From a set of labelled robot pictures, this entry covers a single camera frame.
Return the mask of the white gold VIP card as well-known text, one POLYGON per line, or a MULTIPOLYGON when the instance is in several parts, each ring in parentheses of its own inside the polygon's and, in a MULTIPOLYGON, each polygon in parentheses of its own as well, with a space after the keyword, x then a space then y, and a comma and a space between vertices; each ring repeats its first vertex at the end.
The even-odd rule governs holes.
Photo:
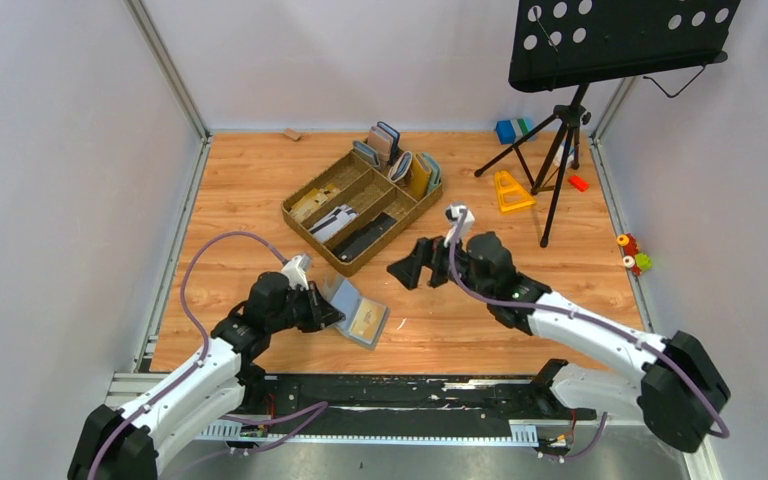
POLYGON ((348 327, 349 336, 366 344, 374 343, 388 315, 386 305, 364 298, 348 327))

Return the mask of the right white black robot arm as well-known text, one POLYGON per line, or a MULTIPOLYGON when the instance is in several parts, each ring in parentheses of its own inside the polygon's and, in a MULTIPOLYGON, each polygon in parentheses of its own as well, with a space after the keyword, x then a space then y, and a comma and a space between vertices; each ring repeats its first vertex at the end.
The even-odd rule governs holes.
POLYGON ((431 273, 430 287, 456 283, 503 326, 553 340, 602 364, 591 370, 549 360, 535 379, 547 402, 639 420, 662 442, 686 453, 696 452, 707 436, 729 437, 721 411, 730 390, 693 335, 647 333, 580 307, 519 272, 493 232, 467 243, 421 238, 387 271, 412 290, 423 269, 431 273))

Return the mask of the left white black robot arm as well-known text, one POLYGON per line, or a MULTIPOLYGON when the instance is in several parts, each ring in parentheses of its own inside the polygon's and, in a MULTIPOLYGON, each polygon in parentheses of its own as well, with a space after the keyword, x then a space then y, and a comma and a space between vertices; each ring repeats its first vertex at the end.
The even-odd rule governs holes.
POLYGON ((170 461, 211 423, 237 409, 264 379, 256 358, 273 334, 324 330, 343 321, 313 281, 267 272, 249 296, 211 331, 187 363, 138 398, 101 405, 85 420, 70 479, 158 479, 170 461))

